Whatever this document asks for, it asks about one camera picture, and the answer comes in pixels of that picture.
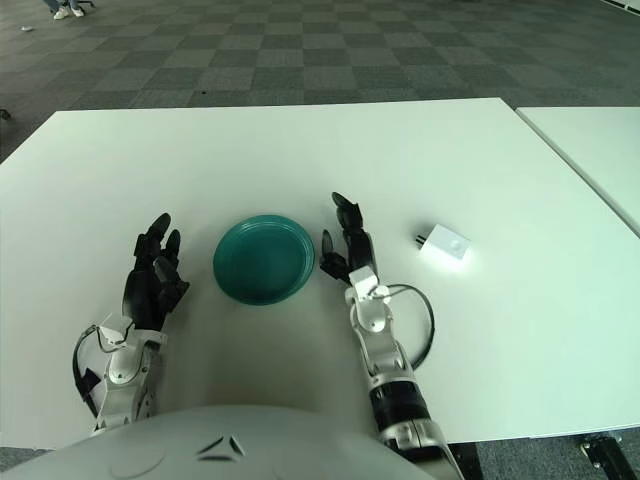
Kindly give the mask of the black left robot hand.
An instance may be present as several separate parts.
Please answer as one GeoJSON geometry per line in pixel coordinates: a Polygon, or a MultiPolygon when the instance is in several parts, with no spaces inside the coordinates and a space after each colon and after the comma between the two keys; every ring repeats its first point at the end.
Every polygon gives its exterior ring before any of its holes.
{"type": "Polygon", "coordinates": [[[136,240],[122,301],[122,314],[136,329],[161,331],[190,286],[178,272],[180,232],[173,229],[163,243],[170,223],[170,214],[162,213],[136,240]]]}

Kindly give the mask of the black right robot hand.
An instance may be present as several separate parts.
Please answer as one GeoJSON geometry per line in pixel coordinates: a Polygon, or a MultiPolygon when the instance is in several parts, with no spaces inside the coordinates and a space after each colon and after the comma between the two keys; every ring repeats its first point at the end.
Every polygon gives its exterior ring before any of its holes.
{"type": "Polygon", "coordinates": [[[333,239],[324,229],[321,238],[321,257],[319,266],[322,271],[336,280],[350,283],[349,274],[369,267],[378,273],[374,248],[369,233],[364,229],[360,207],[338,192],[331,194],[336,206],[336,216],[342,228],[342,236],[347,247],[347,257],[334,249],[333,239]]]}

